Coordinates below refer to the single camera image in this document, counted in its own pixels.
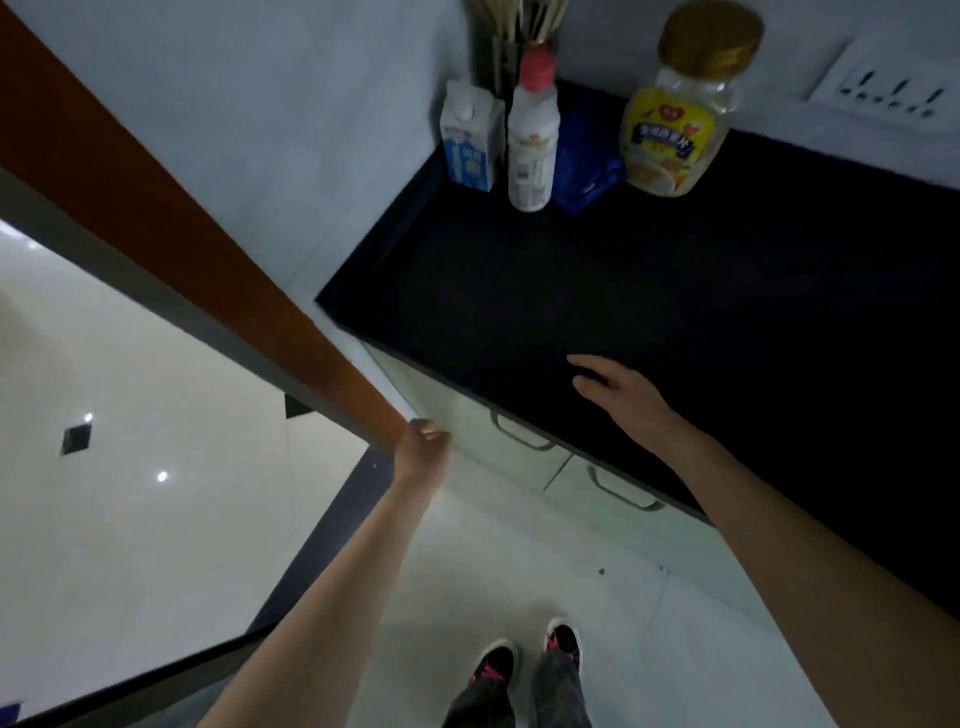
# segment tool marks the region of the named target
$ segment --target sneaker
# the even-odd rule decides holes
[[[517,672],[520,662],[520,648],[511,640],[497,640],[483,651],[476,670],[470,676],[470,682],[480,677],[487,677],[504,688],[510,687],[510,681]]]
[[[543,651],[548,649],[559,649],[566,653],[566,656],[573,660],[577,666],[577,672],[582,671],[581,664],[584,659],[583,652],[580,649],[580,635],[566,618],[557,617],[550,620],[546,625],[546,639],[543,641]]]

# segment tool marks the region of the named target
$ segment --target right hand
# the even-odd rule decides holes
[[[571,354],[566,358],[577,367],[590,369],[607,380],[607,385],[588,376],[575,376],[573,387],[584,398],[602,407],[631,440],[657,453],[660,446],[683,420],[670,409],[657,387],[640,372],[603,356]]]

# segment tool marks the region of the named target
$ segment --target yellow label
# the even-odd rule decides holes
[[[638,91],[620,130],[627,179],[648,192],[672,195],[707,147],[714,124],[710,111],[663,88]]]

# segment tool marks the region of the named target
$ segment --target drawer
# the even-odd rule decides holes
[[[452,432],[458,448],[514,482],[542,491],[569,459],[568,450],[526,427],[375,347],[367,349],[414,410]]]
[[[632,546],[753,621],[774,626],[747,573],[712,526],[576,455],[545,495],[572,518]]]

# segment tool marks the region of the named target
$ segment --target white carton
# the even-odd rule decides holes
[[[484,88],[446,82],[440,136],[450,179],[489,192],[506,151],[506,104]]]

